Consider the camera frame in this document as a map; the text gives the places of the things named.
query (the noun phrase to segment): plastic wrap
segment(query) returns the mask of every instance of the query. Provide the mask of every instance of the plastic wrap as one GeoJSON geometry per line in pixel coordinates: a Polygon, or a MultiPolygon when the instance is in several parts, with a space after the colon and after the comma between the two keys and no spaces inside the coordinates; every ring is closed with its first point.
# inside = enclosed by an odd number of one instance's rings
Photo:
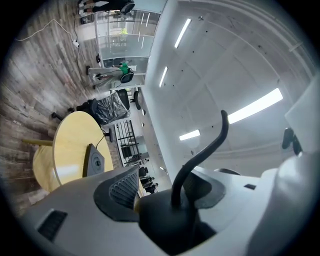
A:
{"type": "Polygon", "coordinates": [[[94,115],[101,120],[100,124],[104,126],[115,120],[130,117],[130,110],[126,109],[118,93],[113,93],[97,101],[94,115]]]}

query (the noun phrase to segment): black curved hook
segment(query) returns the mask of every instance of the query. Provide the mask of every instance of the black curved hook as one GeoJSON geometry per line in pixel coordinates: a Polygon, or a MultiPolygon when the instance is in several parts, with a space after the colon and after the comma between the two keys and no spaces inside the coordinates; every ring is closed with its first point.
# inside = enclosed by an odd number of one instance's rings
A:
{"type": "Polygon", "coordinates": [[[225,141],[228,135],[228,130],[229,130],[228,114],[226,111],[221,110],[221,116],[222,116],[222,128],[219,136],[213,142],[211,142],[207,147],[202,149],[198,154],[196,154],[193,158],[191,158],[188,162],[186,162],[186,164],[180,169],[180,171],[176,175],[172,185],[172,194],[171,194],[172,206],[180,205],[181,188],[186,178],[188,177],[189,173],[197,165],[201,164],[204,160],[206,160],[225,141]]]}

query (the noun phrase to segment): green shirt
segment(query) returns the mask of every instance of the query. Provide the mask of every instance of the green shirt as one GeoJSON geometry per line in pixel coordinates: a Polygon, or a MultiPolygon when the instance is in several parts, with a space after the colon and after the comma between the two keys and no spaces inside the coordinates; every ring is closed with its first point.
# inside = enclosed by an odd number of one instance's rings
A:
{"type": "Polygon", "coordinates": [[[124,75],[128,74],[129,71],[128,71],[128,65],[127,63],[121,63],[121,67],[119,67],[119,69],[121,69],[121,71],[123,72],[124,75]]]}

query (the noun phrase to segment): ceiling light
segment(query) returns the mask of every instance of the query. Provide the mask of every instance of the ceiling light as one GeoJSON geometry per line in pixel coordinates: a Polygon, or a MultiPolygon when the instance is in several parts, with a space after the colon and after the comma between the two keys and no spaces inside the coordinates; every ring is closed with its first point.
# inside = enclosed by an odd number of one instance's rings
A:
{"type": "Polygon", "coordinates": [[[194,130],[192,132],[189,132],[185,135],[180,136],[179,138],[180,138],[180,141],[184,141],[184,140],[191,139],[191,138],[194,138],[197,136],[200,136],[199,130],[194,130]]]}
{"type": "Polygon", "coordinates": [[[184,33],[186,32],[187,27],[189,26],[190,22],[191,22],[191,19],[188,18],[188,19],[186,20],[186,22],[185,22],[185,24],[184,24],[181,32],[180,32],[180,35],[179,35],[178,39],[177,39],[176,42],[175,42],[175,45],[174,45],[175,48],[178,48],[178,46],[179,46],[179,44],[180,44],[180,41],[181,41],[182,37],[184,36],[184,33]]]}
{"type": "Polygon", "coordinates": [[[162,77],[161,77],[161,81],[160,81],[159,87],[161,87],[162,82],[163,82],[164,79],[165,79],[165,76],[166,76],[167,71],[168,71],[168,67],[166,66],[166,67],[164,68],[164,71],[163,71],[163,74],[162,74],[162,77]]]}
{"type": "Polygon", "coordinates": [[[149,14],[148,14],[148,18],[146,19],[145,27],[147,27],[147,26],[148,26],[149,17],[150,17],[150,12],[149,12],[149,14]]]}
{"type": "Polygon", "coordinates": [[[235,122],[238,122],[242,119],[245,119],[247,117],[250,117],[268,107],[271,105],[281,101],[283,99],[283,96],[280,92],[280,90],[274,89],[272,92],[268,93],[267,95],[263,96],[262,98],[256,100],[255,102],[251,103],[248,106],[245,106],[244,108],[238,110],[237,112],[234,112],[230,115],[228,115],[229,123],[233,124],[235,122]]]}

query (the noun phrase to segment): round wooden table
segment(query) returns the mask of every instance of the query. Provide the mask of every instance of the round wooden table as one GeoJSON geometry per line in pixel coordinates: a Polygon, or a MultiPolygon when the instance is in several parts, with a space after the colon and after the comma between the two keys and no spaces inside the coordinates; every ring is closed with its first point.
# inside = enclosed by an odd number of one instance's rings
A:
{"type": "Polygon", "coordinates": [[[64,118],[55,132],[52,146],[48,141],[37,142],[33,144],[41,146],[33,157],[33,172],[40,186],[46,191],[51,192],[60,185],[83,177],[89,144],[97,147],[99,143],[97,150],[104,157],[105,172],[114,168],[104,134],[97,122],[86,112],[76,111],[64,118]]]}

